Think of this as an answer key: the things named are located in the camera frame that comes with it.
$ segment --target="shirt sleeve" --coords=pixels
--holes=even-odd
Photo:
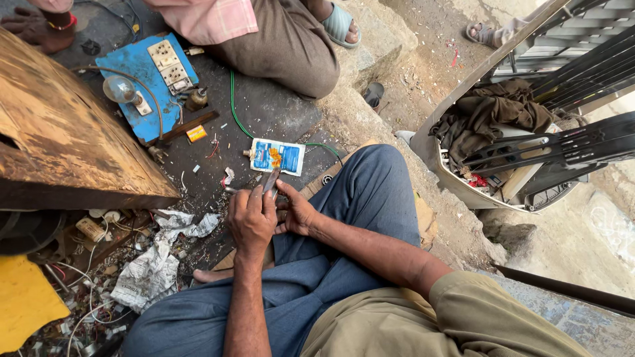
[[[590,357],[571,337],[514,300],[491,278],[455,271],[432,286],[439,330],[461,351],[488,356]]]
[[[65,13],[73,7],[73,0],[28,0],[28,2],[50,13]]]

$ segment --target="pink checkered shirt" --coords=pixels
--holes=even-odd
[[[258,32],[250,0],[144,0],[193,44],[218,44]],[[29,0],[44,11],[68,11],[73,0]]]

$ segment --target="brown wire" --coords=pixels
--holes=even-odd
[[[79,71],[81,69],[100,69],[103,71],[109,71],[109,72],[113,72],[116,74],[121,74],[124,75],[134,81],[136,81],[137,83],[139,83],[142,87],[145,88],[145,90],[148,91],[148,93],[150,93],[150,95],[152,96],[152,99],[154,99],[154,104],[157,106],[157,114],[159,114],[159,140],[163,140],[163,117],[161,116],[161,107],[159,106],[159,101],[157,101],[157,98],[154,96],[154,93],[150,90],[150,88],[148,88],[148,86],[146,86],[143,82],[141,82],[139,80],[139,78],[125,73],[125,72],[121,72],[117,69],[112,69],[112,68],[108,68],[108,67],[101,67],[101,66],[97,66],[97,65],[80,65],[79,67],[73,67],[70,69],[70,71]]]

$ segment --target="khaki shirt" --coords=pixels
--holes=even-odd
[[[432,286],[430,304],[404,288],[371,290],[338,302],[317,319],[300,356],[590,354],[492,279],[455,271]]]

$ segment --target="small orange box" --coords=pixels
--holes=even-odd
[[[205,132],[205,129],[203,129],[202,125],[199,125],[195,127],[194,129],[187,131],[187,137],[190,138],[191,142],[195,142],[199,140],[200,138],[204,138],[206,136],[207,136],[207,133]]]

